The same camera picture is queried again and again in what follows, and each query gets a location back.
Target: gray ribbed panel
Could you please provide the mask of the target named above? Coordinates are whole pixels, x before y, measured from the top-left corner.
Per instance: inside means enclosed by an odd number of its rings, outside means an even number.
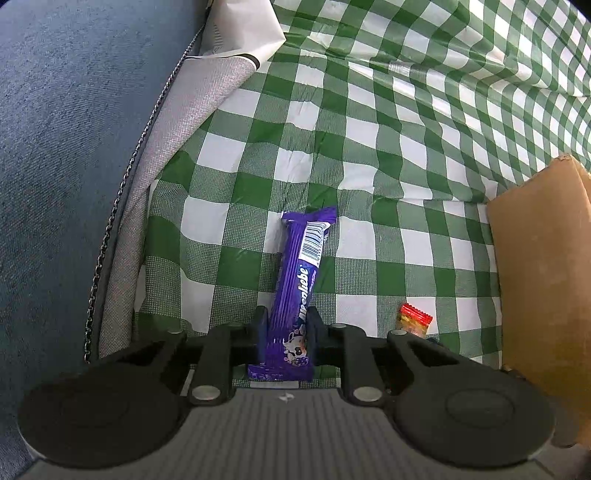
[[[337,390],[239,389],[229,403],[195,408],[177,436],[142,460],[104,471],[37,462],[23,480],[269,479],[550,480],[534,463],[495,472],[452,468],[412,450],[377,408]]]

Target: cartoon cow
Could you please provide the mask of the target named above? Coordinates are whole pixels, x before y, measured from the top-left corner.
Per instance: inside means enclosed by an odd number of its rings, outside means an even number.
[[[295,363],[298,358],[306,356],[306,326],[301,325],[293,332],[290,332],[286,342],[283,342],[285,347],[285,361],[291,364]]]

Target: metal zipper teeth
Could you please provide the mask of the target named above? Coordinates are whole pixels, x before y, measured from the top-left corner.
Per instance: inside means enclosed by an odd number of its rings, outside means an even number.
[[[94,277],[92,278],[92,286],[90,287],[90,293],[89,293],[89,298],[88,298],[88,311],[86,312],[85,341],[84,341],[84,361],[87,364],[90,363],[90,352],[91,352],[91,347],[92,347],[92,327],[93,327],[92,324],[93,324],[93,319],[94,319],[94,315],[95,315],[96,292],[98,291],[98,288],[99,288],[100,274],[103,270],[103,262],[105,260],[105,255],[107,252],[107,248],[109,246],[109,239],[111,238],[111,230],[113,229],[113,224],[115,223],[115,216],[117,214],[117,210],[119,210],[119,202],[121,201],[121,196],[123,195],[123,190],[125,188],[125,185],[127,184],[127,180],[129,179],[129,175],[131,174],[131,170],[134,167],[135,159],[138,155],[139,149],[141,148],[146,136],[148,135],[148,131],[150,130],[150,127],[152,126],[152,123],[154,122],[154,119],[156,118],[156,114],[158,113],[158,110],[160,109],[160,106],[162,105],[162,102],[164,101],[164,98],[166,97],[166,94],[168,93],[168,90],[170,89],[170,86],[172,85],[174,78],[177,76],[177,73],[180,70],[183,62],[185,61],[185,59],[189,55],[189,52],[193,49],[193,46],[195,45],[195,42],[197,41],[197,38],[199,37],[199,35],[203,31],[204,27],[205,27],[205,22],[203,23],[203,25],[201,26],[199,31],[195,34],[195,36],[191,40],[191,43],[185,49],[185,51],[183,52],[183,55],[181,56],[180,60],[176,64],[176,67],[174,68],[174,70],[172,71],[172,73],[170,74],[168,79],[166,80],[166,83],[164,84],[164,88],[162,89],[162,92],[160,92],[160,96],[158,97],[158,100],[156,100],[156,104],[154,105],[154,108],[152,109],[152,113],[150,114],[150,118],[148,119],[148,122],[146,123],[146,126],[144,127],[144,130],[142,131],[142,134],[140,135],[139,140],[135,146],[134,152],[132,153],[131,158],[129,159],[129,163],[127,164],[127,168],[125,169],[125,174],[123,175],[123,179],[121,180],[121,183],[119,185],[119,190],[117,191],[115,201],[113,202],[113,208],[111,209],[111,215],[109,217],[109,220],[107,221],[107,226],[105,227],[105,235],[103,236],[103,241],[100,245],[99,256],[96,259],[95,274],[94,274]]]

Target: small candy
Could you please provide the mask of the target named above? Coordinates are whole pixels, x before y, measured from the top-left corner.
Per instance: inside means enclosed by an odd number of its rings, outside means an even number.
[[[336,207],[312,213],[285,213],[287,242],[269,319],[265,363],[250,365],[255,380],[310,381],[313,366],[306,351],[306,312],[322,257],[324,239],[336,222]]]
[[[416,309],[409,303],[404,303],[400,307],[400,321],[398,323],[398,328],[425,338],[427,336],[427,329],[432,320],[433,317],[431,315],[421,312],[421,310]]]

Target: black disc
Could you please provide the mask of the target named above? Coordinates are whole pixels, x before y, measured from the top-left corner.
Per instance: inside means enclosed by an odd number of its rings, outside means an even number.
[[[172,437],[179,420],[178,398],[129,364],[36,388],[18,413],[33,450],[75,468],[105,468],[147,455]]]
[[[552,437],[551,408],[527,382],[470,365],[424,372],[400,395],[394,421],[432,458],[500,468],[527,460]]]

